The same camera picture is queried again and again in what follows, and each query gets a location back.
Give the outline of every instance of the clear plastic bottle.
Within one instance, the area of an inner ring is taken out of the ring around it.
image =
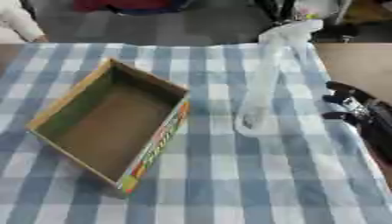
[[[253,78],[248,81],[248,92],[240,106],[234,125],[244,136],[256,137],[263,133],[263,124],[279,78],[279,62],[285,46],[291,46],[306,65],[306,45],[311,33],[321,29],[322,20],[294,22],[273,28],[259,36],[259,43],[266,45],[262,59]]]

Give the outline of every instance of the hand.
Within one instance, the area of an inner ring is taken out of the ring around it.
[[[34,43],[47,43],[49,40],[47,39],[46,35],[39,36],[35,38],[32,42]]]

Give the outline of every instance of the colorful label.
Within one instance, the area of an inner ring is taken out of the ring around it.
[[[121,188],[126,193],[131,193],[137,181],[144,175],[146,170],[152,165],[155,158],[162,152],[166,143],[173,137],[181,123],[186,119],[189,112],[189,101],[184,101],[182,105],[169,115],[171,119],[166,124],[162,125],[150,140],[147,146],[142,150],[140,161],[132,169],[130,175],[125,175],[122,178]]]

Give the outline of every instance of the cardboard box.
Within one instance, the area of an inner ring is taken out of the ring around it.
[[[93,174],[131,193],[179,125],[188,91],[107,59],[27,124]]]

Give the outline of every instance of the blue and white tablecloth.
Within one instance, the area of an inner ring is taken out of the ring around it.
[[[27,45],[0,79],[0,223],[382,224],[392,200],[362,141],[325,122],[326,70],[287,49],[269,131],[238,134],[233,120],[263,48]],[[126,200],[25,131],[105,57],[191,90],[191,114]]]

